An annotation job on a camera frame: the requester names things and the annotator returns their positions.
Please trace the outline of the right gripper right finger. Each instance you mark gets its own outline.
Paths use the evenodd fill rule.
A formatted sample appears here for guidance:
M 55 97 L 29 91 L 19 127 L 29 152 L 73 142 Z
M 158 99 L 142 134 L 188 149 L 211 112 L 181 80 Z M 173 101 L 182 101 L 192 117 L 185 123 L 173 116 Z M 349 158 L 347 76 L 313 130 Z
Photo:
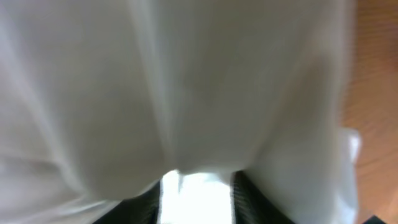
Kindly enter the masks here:
M 235 224 L 294 224 L 263 196 L 243 171 L 233 174 L 231 196 Z

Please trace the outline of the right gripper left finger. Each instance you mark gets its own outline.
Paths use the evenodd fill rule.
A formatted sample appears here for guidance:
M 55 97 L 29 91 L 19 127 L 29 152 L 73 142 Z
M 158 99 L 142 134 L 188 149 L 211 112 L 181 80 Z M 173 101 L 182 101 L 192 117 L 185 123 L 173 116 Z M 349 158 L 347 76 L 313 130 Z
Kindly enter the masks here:
M 144 194 L 123 200 L 93 224 L 156 224 L 160 209 L 161 183 Z

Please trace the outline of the white Mr Robot t-shirt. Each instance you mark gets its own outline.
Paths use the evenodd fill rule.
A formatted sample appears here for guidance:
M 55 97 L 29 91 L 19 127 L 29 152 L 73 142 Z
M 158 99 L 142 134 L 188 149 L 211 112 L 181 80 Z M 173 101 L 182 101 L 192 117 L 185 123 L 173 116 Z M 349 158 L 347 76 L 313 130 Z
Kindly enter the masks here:
M 1 222 L 235 223 L 243 171 L 294 223 L 355 223 L 356 3 L 2 1 Z

